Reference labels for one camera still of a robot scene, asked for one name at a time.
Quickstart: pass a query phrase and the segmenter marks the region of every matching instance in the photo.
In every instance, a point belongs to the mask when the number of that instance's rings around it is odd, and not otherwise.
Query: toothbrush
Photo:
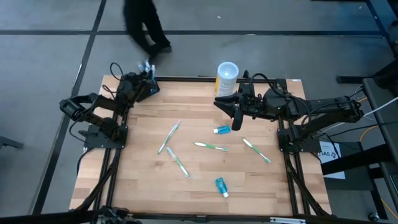
[[[150,71],[150,64],[148,62],[148,60],[145,61],[145,72],[149,72]]]
[[[212,146],[212,145],[205,144],[205,143],[200,143],[200,142],[194,142],[194,144],[197,145],[197,146],[201,146],[201,147],[207,147],[209,149],[219,149],[219,150],[224,151],[224,152],[228,151],[228,149],[225,148],[225,147],[216,147],[216,146]]]
[[[138,64],[138,69],[139,69],[139,71],[140,71],[140,72],[144,72],[144,71],[145,71],[145,68],[144,68],[143,64],[141,64],[141,63],[137,63],[137,64]]]
[[[163,144],[160,146],[160,149],[157,151],[158,154],[160,154],[162,152],[163,148],[166,146],[166,144],[168,143],[168,141],[170,140],[170,138],[172,137],[174,132],[177,130],[177,128],[180,125],[180,123],[181,123],[181,121],[177,121],[177,123],[174,125],[172,130],[169,132],[169,134],[167,135],[167,137],[164,140]]]
[[[243,142],[246,143],[251,149],[253,149],[256,153],[260,154],[264,158],[264,160],[267,163],[271,163],[271,160],[269,160],[265,155],[263,155],[255,146],[253,146],[248,140],[245,138],[242,138]]]
[[[155,78],[155,65],[152,65],[152,78]]]
[[[180,167],[180,169],[184,173],[185,177],[189,178],[188,171],[184,168],[184,166],[182,165],[180,159],[173,153],[172,149],[167,147],[166,150],[167,150],[167,152],[169,152],[170,156],[177,162],[178,166]]]

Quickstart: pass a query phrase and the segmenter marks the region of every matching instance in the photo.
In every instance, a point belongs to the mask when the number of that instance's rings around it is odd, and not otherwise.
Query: concrete floor
[[[108,0],[99,30],[124,30],[123,0]],[[362,2],[310,0],[156,0],[165,30],[377,30]],[[394,15],[387,1],[374,6],[388,31]],[[91,30],[100,0],[2,0],[0,30]],[[372,75],[392,61],[382,38],[267,35],[170,35],[173,53],[157,68],[162,76],[215,76],[218,64],[270,78],[303,80],[308,99],[351,95],[357,85],[338,85],[336,75]],[[70,94],[88,35],[0,35],[0,135],[24,142],[22,150],[0,151],[0,217],[24,215],[38,189],[62,114],[58,102]],[[79,94],[98,92],[109,64],[135,71],[144,55],[126,35],[98,35]],[[364,110],[370,107],[364,104]],[[372,124],[363,120],[336,128]],[[78,124],[77,129],[85,128]],[[361,131],[336,138],[357,141]],[[382,142],[369,133],[365,148]],[[82,145],[68,134],[45,202],[45,213],[68,209]],[[391,205],[382,180],[382,198]],[[329,190],[333,213],[366,220],[374,211],[369,192]]]

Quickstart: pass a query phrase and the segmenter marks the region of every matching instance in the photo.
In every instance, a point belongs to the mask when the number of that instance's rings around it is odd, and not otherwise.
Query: person
[[[149,55],[150,62],[161,52],[171,52],[170,41],[164,35],[152,0],[124,0],[123,14],[127,33]],[[147,27],[154,45],[148,43],[142,24]]]

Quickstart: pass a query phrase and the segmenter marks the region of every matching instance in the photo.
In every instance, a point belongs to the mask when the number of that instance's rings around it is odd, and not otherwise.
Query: toothbrush handle
[[[221,148],[221,147],[215,147],[215,149],[219,149],[219,150],[221,150],[221,151],[228,151],[227,148]]]
[[[267,159],[267,157],[265,155],[263,155],[262,153],[260,153],[260,156],[262,156],[264,159]]]
[[[161,147],[157,151],[158,154],[160,154],[162,152],[163,148],[166,146],[166,143],[167,143],[167,139],[163,142],[163,144],[161,145]]]
[[[188,173],[188,171],[184,168],[184,166],[182,165],[180,159],[176,158],[175,161],[177,162],[178,166],[180,166],[180,168],[181,168],[182,172],[184,173],[185,177],[188,178],[188,177],[189,177],[189,173]]]
[[[260,150],[258,150],[255,146],[252,146],[251,147],[256,153],[258,153],[258,154],[262,154],[261,152],[260,152]]]

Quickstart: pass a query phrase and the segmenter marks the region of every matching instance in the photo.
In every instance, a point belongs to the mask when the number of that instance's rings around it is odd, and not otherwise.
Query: wooden tabletop
[[[103,84],[116,90],[118,81],[104,76]],[[304,98],[300,80],[287,80],[288,90]],[[232,120],[216,106],[214,83],[159,82],[160,92],[130,110],[127,144],[122,150],[114,190],[113,206],[132,213],[174,213],[207,215],[291,215],[289,190],[283,155],[279,151],[278,122],[252,120],[245,116],[240,131],[213,134],[213,129]],[[264,94],[267,84],[255,84],[256,93]],[[101,89],[100,93],[110,97]],[[97,108],[102,117],[112,112]],[[190,173],[189,179],[166,150],[157,151],[173,125],[182,123],[168,146]],[[245,146],[246,137],[272,162]],[[203,142],[227,147],[223,152],[193,145]],[[76,208],[98,181],[104,149],[95,149],[83,158],[70,208]],[[329,200],[319,160],[301,153],[305,183],[309,191],[330,212]],[[215,180],[224,178],[229,197],[217,190]],[[102,204],[108,188],[105,187]],[[302,201],[296,186],[298,208]]]

